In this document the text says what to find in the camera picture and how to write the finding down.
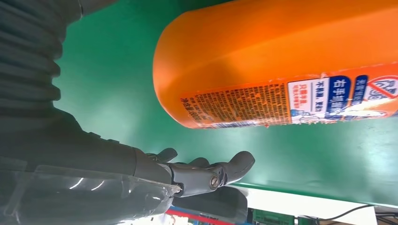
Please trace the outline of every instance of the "blue label section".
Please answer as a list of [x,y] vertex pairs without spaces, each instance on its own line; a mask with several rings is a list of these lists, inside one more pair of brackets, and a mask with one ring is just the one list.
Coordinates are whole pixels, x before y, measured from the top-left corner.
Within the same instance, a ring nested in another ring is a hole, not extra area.
[[[357,76],[355,79],[354,93],[352,95],[351,105],[359,105],[363,101],[363,97],[365,96],[365,89],[367,85],[367,75]],[[356,116],[346,116],[345,120],[355,119]]]
[[350,87],[351,80],[346,76],[334,76],[330,78],[326,119],[341,120],[342,116],[339,113],[347,107]]

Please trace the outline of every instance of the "green table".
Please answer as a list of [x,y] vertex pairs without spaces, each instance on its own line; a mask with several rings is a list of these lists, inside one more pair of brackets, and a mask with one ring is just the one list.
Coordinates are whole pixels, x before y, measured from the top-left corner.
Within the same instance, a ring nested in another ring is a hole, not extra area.
[[73,24],[55,80],[62,93],[56,106],[86,131],[145,152],[173,147],[179,161],[225,161],[250,151],[257,162],[240,186],[398,205],[396,118],[193,130],[167,115],[153,90],[153,53],[170,21],[221,0],[197,2],[121,0]]

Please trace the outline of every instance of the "clear plastic cover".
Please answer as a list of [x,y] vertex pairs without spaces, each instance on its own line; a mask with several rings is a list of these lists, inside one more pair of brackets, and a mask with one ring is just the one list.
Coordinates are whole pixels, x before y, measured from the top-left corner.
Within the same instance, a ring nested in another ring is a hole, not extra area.
[[0,158],[0,224],[115,225],[164,213],[181,190],[123,174],[54,166],[30,173],[4,162]]

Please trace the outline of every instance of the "detergent bottle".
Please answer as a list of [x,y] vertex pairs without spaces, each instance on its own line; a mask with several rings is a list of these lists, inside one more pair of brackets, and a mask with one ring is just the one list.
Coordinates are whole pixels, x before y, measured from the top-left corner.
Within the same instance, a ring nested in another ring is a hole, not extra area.
[[153,83],[188,128],[398,115],[398,0],[236,0],[163,31]]

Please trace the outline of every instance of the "robotic arm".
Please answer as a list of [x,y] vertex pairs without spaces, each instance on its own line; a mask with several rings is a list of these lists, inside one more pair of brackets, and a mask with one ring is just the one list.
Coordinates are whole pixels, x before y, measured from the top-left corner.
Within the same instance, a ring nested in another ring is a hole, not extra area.
[[116,224],[163,213],[173,197],[213,192],[254,164],[249,152],[228,163],[170,163],[173,149],[147,155],[54,108],[54,60],[67,26],[113,2],[0,0],[1,225]]

